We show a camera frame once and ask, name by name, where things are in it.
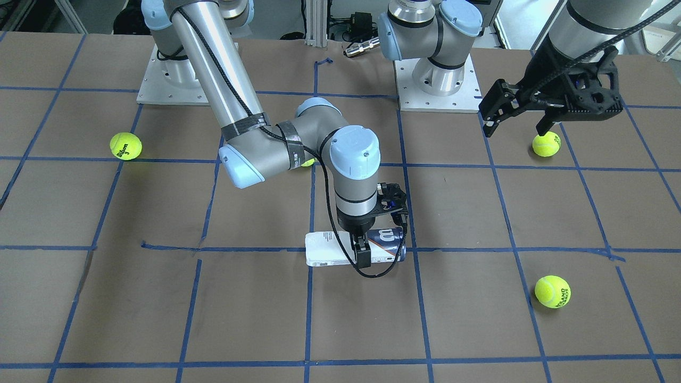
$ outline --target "grid of blue tape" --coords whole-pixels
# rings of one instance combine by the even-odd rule
[[[3,33],[0,35],[0,42],[2,42],[3,38],[5,37],[6,33]],[[18,178],[24,164],[26,161],[84,161],[84,162],[118,162],[118,168],[116,169],[116,173],[114,175],[114,178],[112,180],[111,188],[109,190],[109,193],[107,195],[104,208],[101,212],[101,216],[99,218],[99,223],[97,225],[97,229],[95,231],[95,236],[93,237],[93,241],[89,246],[49,246],[49,245],[0,245],[0,249],[16,249],[16,250],[33,250],[33,249],[47,249],[47,250],[71,250],[71,251],[92,251],[97,247],[97,240],[99,238],[99,234],[101,232],[101,228],[104,224],[104,219],[106,218],[106,214],[108,212],[114,191],[116,189],[116,184],[118,183],[118,178],[120,177],[121,171],[123,170],[123,165],[125,162],[120,162],[119,160],[115,158],[88,158],[88,157],[31,157],[30,152],[31,149],[33,148],[33,145],[35,144],[35,141],[37,140],[40,132],[42,131],[45,123],[47,122],[48,117],[50,116],[50,112],[54,108],[54,104],[61,92],[69,92],[69,91],[83,91],[83,92],[119,92],[119,93],[136,93],[138,90],[136,89],[82,89],[82,88],[66,88],[64,87],[64,84],[66,83],[66,80],[73,68],[74,63],[76,62],[76,59],[78,58],[78,54],[80,53],[80,50],[82,48],[83,42],[85,41],[85,36],[83,36],[80,40],[80,43],[72,57],[72,60],[67,68],[67,71],[57,88],[40,88],[40,87],[3,87],[0,86],[0,89],[14,89],[14,90],[38,90],[38,91],[54,91],[55,95],[40,123],[40,125],[37,128],[36,133],[33,136],[33,139],[30,141],[29,146],[27,147],[24,155],[22,157],[17,157],[17,156],[0,156],[0,160],[4,159],[10,159],[10,160],[18,160],[20,163],[10,181],[8,184],[2,199],[0,200],[0,206],[6,201],[7,197],[9,196],[12,186],[16,182],[16,179]],[[307,96],[315,96],[315,97],[357,97],[357,98],[391,98],[391,99],[396,99],[397,97],[394,95],[343,95],[343,94],[333,94],[333,93],[319,93],[318,90],[318,67],[320,65],[323,65],[325,63],[332,63],[333,61],[331,59],[326,59],[321,62],[315,62],[314,66],[314,92],[312,93],[305,93],[305,92],[278,92],[278,91],[259,91],[259,94],[276,94],[276,95],[307,95]],[[186,362],[185,361],[185,356],[187,354],[187,347],[189,345],[189,334],[191,332],[191,323],[193,320],[193,312],[194,312],[194,307],[195,307],[195,302],[196,302],[196,296],[197,296],[197,290],[198,286],[200,283],[200,276],[201,276],[201,269],[202,269],[202,260],[198,259],[197,264],[196,264],[196,269],[195,269],[195,278],[194,282],[192,285],[192,291],[191,291],[191,300],[189,304],[189,310],[187,313],[187,321],[185,325],[185,334],[183,337],[183,344],[182,348],[180,351],[180,360],[176,363],[133,363],[133,362],[104,362],[104,363],[62,363],[61,362],[61,354],[63,352],[64,346],[66,344],[66,340],[69,335],[69,331],[74,319],[74,315],[76,312],[76,308],[78,306],[78,301],[80,298],[80,291],[78,291],[74,297],[71,309],[69,311],[69,315],[67,317],[67,322],[61,337],[61,340],[59,342],[59,346],[57,348],[57,353],[55,354],[54,361],[52,363],[0,363],[0,369],[49,369],[50,374],[48,376],[48,383],[52,383],[54,381],[54,376],[55,373],[57,372],[58,369],[94,369],[94,368],[167,368],[167,369],[176,369],[177,374],[176,374],[176,383],[180,383],[182,381],[182,375],[184,369],[187,368],[200,368],[200,367],[303,367],[304,368],[304,382],[308,383],[309,382],[309,376],[310,376],[310,366],[351,366],[351,365],[426,365],[428,368],[428,381],[433,383],[434,382],[434,376],[433,376],[433,370],[432,366],[433,365],[442,365],[442,364],[475,364],[475,363],[542,363],[544,371],[545,371],[545,376],[546,380],[548,383],[551,383],[551,374],[550,374],[550,368],[548,363],[549,362],[558,362],[558,361],[611,361],[611,360],[650,360],[652,361],[655,371],[657,372],[658,378],[660,382],[664,382],[665,379],[662,375],[662,372],[660,370],[658,360],[663,360],[663,359],[681,359],[681,354],[656,354],[654,350],[652,349],[652,346],[650,344],[650,340],[648,339],[648,336],[646,334],[643,322],[641,321],[641,318],[636,310],[636,306],[633,302],[633,299],[631,297],[631,294],[629,292],[629,288],[627,286],[627,283],[624,279],[624,274],[619,266],[615,266],[616,272],[619,276],[620,282],[622,284],[622,288],[624,289],[624,292],[627,296],[627,300],[629,302],[629,305],[631,306],[631,310],[633,312],[634,318],[637,322],[637,325],[639,327],[639,330],[641,332],[641,335],[644,339],[644,342],[646,344],[646,347],[648,349],[647,354],[604,354],[604,355],[572,355],[572,356],[548,356],[545,354],[544,349],[543,349],[543,344],[541,341],[541,334],[539,331],[539,327],[537,324],[537,320],[535,317],[535,312],[530,300],[530,287],[527,283],[527,280],[525,278],[525,274],[522,268],[522,262],[520,260],[520,255],[519,253],[524,252],[524,251],[578,251],[578,252],[586,252],[586,253],[592,253],[596,254],[599,256],[605,256],[610,258],[611,260],[621,260],[625,261],[624,258],[616,256],[613,254],[613,251],[617,252],[650,252],[650,253],[681,253],[681,249],[644,249],[644,248],[611,248],[609,246],[609,243],[607,241],[607,237],[605,235],[605,231],[603,229],[603,224],[601,223],[600,217],[598,210],[596,208],[596,205],[594,203],[594,200],[591,196],[591,193],[589,191],[589,188],[586,184],[586,179],[584,178],[584,175],[582,172],[584,170],[592,170],[592,171],[620,171],[620,172],[657,172],[662,181],[665,184],[665,187],[667,188],[667,191],[669,192],[670,198],[674,201],[674,204],[676,205],[677,209],[681,213],[681,207],[679,205],[678,199],[674,195],[673,191],[671,190],[671,187],[669,186],[669,183],[667,182],[665,178],[665,173],[668,172],[681,172],[681,169],[665,169],[665,168],[660,168],[657,164],[657,161],[654,158],[654,155],[650,148],[648,147],[648,144],[646,143],[645,138],[643,137],[642,133],[640,132],[635,119],[633,118],[630,109],[632,108],[653,108],[653,109],[681,109],[681,107],[678,106],[641,106],[641,105],[625,105],[625,110],[634,126],[636,129],[636,132],[638,133],[641,141],[643,142],[643,145],[645,146],[650,159],[652,160],[652,163],[654,164],[654,168],[584,168],[581,167],[577,161],[577,157],[574,153],[574,150],[572,148],[572,145],[569,141],[569,137],[567,135],[567,132],[565,131],[565,127],[563,127],[562,124],[560,124],[560,129],[563,133],[564,139],[565,139],[565,144],[567,145],[570,154],[574,160],[575,165],[574,166],[505,166],[505,165],[496,165],[494,163],[494,158],[492,156],[492,150],[490,148],[489,142],[487,138],[485,138],[485,146],[486,150],[488,153],[488,157],[490,160],[490,165],[470,165],[470,164],[410,164],[407,161],[407,156],[405,153],[405,140],[404,140],[404,135],[402,131],[402,118],[401,118],[401,113],[399,110],[397,110],[397,121],[398,121],[398,132],[400,136],[400,149],[401,149],[401,155],[402,155],[402,162],[399,164],[382,164],[382,166],[394,166],[394,167],[402,167],[403,172],[404,172],[404,177],[405,177],[405,189],[408,195],[407,198],[407,204],[409,206],[409,209],[411,210],[411,195],[410,189],[409,189],[409,172],[408,169],[410,167],[433,167],[433,168],[489,168],[491,169],[493,175],[494,175],[494,182],[496,184],[497,188],[497,193],[499,196],[499,200],[501,202],[501,207],[503,210],[503,215],[505,219],[505,223],[507,225],[508,233],[509,233],[509,240],[511,243],[511,247],[495,247],[495,248],[478,248],[478,249],[467,249],[467,248],[431,248],[431,247],[418,247],[417,246],[417,241],[416,241],[416,235],[415,235],[415,228],[414,228],[414,222],[413,222],[413,217],[410,215],[409,218],[409,225],[410,225],[410,231],[411,231],[411,246],[408,248],[408,251],[410,251],[413,254],[413,259],[414,259],[414,266],[415,266],[415,276],[416,276],[416,285],[417,285],[417,295],[418,295],[418,301],[419,301],[419,310],[420,310],[420,316],[421,316],[421,321],[422,321],[422,331],[423,331],[423,336],[424,336],[424,349],[426,353],[425,358],[412,358],[412,359],[397,359],[397,360],[390,360],[390,359],[373,359],[373,360],[333,360],[333,361],[313,361],[311,360],[311,323],[312,323],[312,297],[313,297],[313,268],[308,267],[308,283],[307,283],[307,306],[306,306],[306,331],[305,331],[305,356],[303,361],[213,361],[213,362]],[[135,118],[133,120],[130,132],[134,133],[135,129],[137,127],[140,115],[142,113],[143,105],[138,106],[137,113],[135,115]],[[480,128],[482,132],[482,126],[483,126],[483,121],[480,119]],[[210,200],[208,203],[208,207],[206,209],[206,219],[204,222],[204,229],[202,231],[202,237],[201,240],[203,241],[206,238],[206,235],[208,233],[208,225],[210,222],[210,213],[212,209],[212,202],[213,198],[215,196],[215,188],[217,186],[217,177],[219,173],[219,167],[220,167],[220,161],[219,159],[135,159],[132,160],[133,162],[173,162],[173,163],[196,163],[196,164],[215,164],[215,177],[214,177],[214,183],[211,191],[211,196]],[[508,212],[506,209],[506,204],[505,204],[505,199],[503,195],[503,191],[501,189],[501,184],[498,179],[497,175],[497,170],[498,169],[546,169],[546,170],[576,170],[579,175],[580,179],[582,181],[582,184],[584,186],[584,191],[589,199],[589,202],[591,204],[591,207],[593,209],[593,213],[596,216],[597,223],[599,225],[599,229],[601,231],[601,235],[603,237],[603,242],[604,242],[604,247],[603,248],[568,248],[568,247],[518,247],[516,246],[515,239],[513,237],[513,230],[511,229],[511,224],[508,216]],[[311,202],[310,202],[310,222],[309,222],[309,230],[313,231],[314,230],[314,216],[315,216],[315,180],[316,180],[316,166],[313,166],[311,169]],[[200,244],[196,248],[188,248],[188,247],[173,247],[173,246],[165,246],[165,245],[150,245],[148,243],[143,243],[143,247],[148,248],[148,249],[154,249],[154,250],[174,250],[174,249],[190,249],[193,251],[304,251],[304,248],[298,248],[298,247],[201,247]],[[537,338],[537,345],[539,347],[539,356],[527,356],[527,357],[490,357],[490,358],[433,358],[431,357],[430,353],[430,341],[428,337],[428,324],[426,321],[426,308],[424,306],[424,299],[423,299],[423,290],[422,290],[422,283],[421,283],[421,275],[420,275],[420,267],[419,267],[419,252],[425,252],[425,251],[450,251],[450,252],[489,252],[489,251],[496,251],[496,252],[509,252],[513,253],[515,259],[516,259],[516,266],[518,268],[518,273],[522,282],[523,286],[523,291],[525,293],[526,297],[526,303],[528,307],[528,312],[530,315],[530,318],[533,323],[533,328],[535,332],[535,337]]]

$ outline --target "blue joint cap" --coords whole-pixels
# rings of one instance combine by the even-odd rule
[[[246,25],[251,24],[251,21],[253,21],[254,15],[255,15],[255,6],[253,5],[253,0],[249,0],[249,17],[246,19]]]
[[[144,24],[152,31],[160,31],[172,25],[163,7],[163,0],[142,0]]]
[[[349,179],[367,179],[381,165],[379,138],[361,125],[340,128],[331,138],[329,155],[334,168]]]
[[[386,12],[379,16],[379,41],[381,42],[381,52],[386,59],[391,61],[402,59],[402,52],[400,52],[400,46],[395,38],[395,30],[392,28],[392,23]]]
[[[300,117],[301,114],[305,112],[305,110],[308,110],[309,108],[312,108],[313,106],[319,106],[319,105],[324,105],[324,106],[330,106],[333,109],[337,110],[338,113],[342,116],[343,114],[338,110],[337,107],[335,107],[333,104],[331,104],[329,101],[326,100],[326,98],[322,97],[311,97],[306,99],[299,107],[296,109],[296,117]]]
[[[265,181],[265,177],[247,160],[238,150],[232,145],[227,144],[218,150],[220,160],[229,177],[232,179],[234,186],[239,189],[254,185],[258,182]]]
[[[477,37],[482,30],[480,10],[466,0],[444,0],[440,13],[445,21],[467,36]]]

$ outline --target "tennis ball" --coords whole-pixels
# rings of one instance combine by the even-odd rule
[[[539,157],[551,157],[556,154],[559,149],[560,137],[554,132],[548,132],[544,134],[544,136],[537,135],[537,137],[532,140],[532,150],[534,150]]]
[[[317,159],[316,159],[316,158],[313,158],[313,159],[311,159],[311,160],[309,160],[309,161],[305,161],[301,166],[305,166],[305,167],[307,167],[307,166],[312,166],[312,165],[315,163],[315,161],[317,161]]]
[[[535,296],[542,305],[552,309],[560,309],[570,301],[570,285],[565,279],[555,275],[547,275],[537,281]]]
[[[132,133],[118,133],[109,142],[111,154],[127,161],[136,158],[142,152],[142,141]]]

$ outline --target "brown table surface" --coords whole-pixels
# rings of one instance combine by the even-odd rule
[[[399,111],[380,52],[239,42],[273,121],[322,95],[377,133],[407,260],[378,280],[307,267],[305,234],[330,227],[321,168],[236,189],[210,108],[136,104],[150,37],[4,33],[0,382],[681,382],[666,65],[618,57],[625,112],[556,126],[541,159],[540,114],[486,140],[475,114]],[[530,59],[472,56],[483,91]],[[117,132],[138,159],[111,156]],[[566,307],[534,298],[544,275],[571,284]]]

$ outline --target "metal mounting plate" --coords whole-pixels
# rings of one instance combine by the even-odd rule
[[[464,64],[464,81],[458,92],[450,96],[435,96],[422,91],[414,82],[411,73],[419,59],[395,61],[397,92],[400,109],[413,112],[477,113],[482,100],[480,86],[469,55]]]
[[[144,79],[137,94],[138,104],[152,105],[208,105],[201,87],[182,88],[165,78],[163,63],[156,59],[157,47],[151,51]]]

